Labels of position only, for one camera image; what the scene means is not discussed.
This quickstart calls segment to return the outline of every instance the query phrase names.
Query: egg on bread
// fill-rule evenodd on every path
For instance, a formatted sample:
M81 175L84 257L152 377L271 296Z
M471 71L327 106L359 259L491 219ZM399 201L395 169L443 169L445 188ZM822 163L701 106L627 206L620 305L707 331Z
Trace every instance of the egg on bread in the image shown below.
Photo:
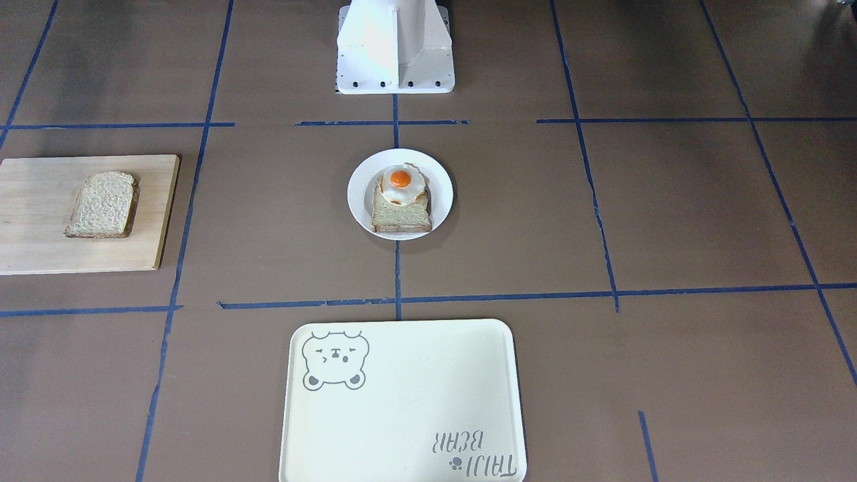
M397 206L413 203L426 190L425 177L410 162L385 169L380 184L384 199Z

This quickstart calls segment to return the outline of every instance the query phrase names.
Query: orange egg yolk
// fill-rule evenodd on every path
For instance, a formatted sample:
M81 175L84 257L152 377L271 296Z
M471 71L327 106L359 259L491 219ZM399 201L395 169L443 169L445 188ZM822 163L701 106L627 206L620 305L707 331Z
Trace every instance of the orange egg yolk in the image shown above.
M411 183L411 175L405 171L395 171L390 174L390 184L397 188L407 187Z

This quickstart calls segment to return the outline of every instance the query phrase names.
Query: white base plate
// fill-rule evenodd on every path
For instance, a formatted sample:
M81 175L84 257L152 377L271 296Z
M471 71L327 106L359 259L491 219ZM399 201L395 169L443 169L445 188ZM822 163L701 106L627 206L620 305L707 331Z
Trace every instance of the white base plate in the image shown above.
M312 323L292 336L280 482L520 482L526 468L505 323Z
M450 32L449 10L438 6L440 18L446 31ZM339 9L339 30L345 23L349 6ZM452 51L426 50L418 62L407 66L401 74L401 85L394 86L390 79L365 77L366 65L375 61L365 51L339 51L336 63L336 90L339 93L449 93L455 87L455 71L452 65Z
M375 180L389 166L410 162L418 167L426 178L429 199L431 200L428 218L432 231L440 226L452 209L452 180L440 163L427 154L411 149L388 149L372 154L351 174L348 181L348 207L351 215L368 232L375 236L393 241L405 241L419 238L427 232L374 232L372 231L372 195L375 192Z

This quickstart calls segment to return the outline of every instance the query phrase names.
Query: bear drawing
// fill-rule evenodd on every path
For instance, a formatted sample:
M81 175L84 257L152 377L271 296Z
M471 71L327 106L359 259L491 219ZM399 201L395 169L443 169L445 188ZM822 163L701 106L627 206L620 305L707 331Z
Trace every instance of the bear drawing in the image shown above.
M352 390L366 382L363 361L369 354L369 342L360 333L350 336L345 332L312 334L301 349L307 362L303 386L316 391L325 383L344 383Z

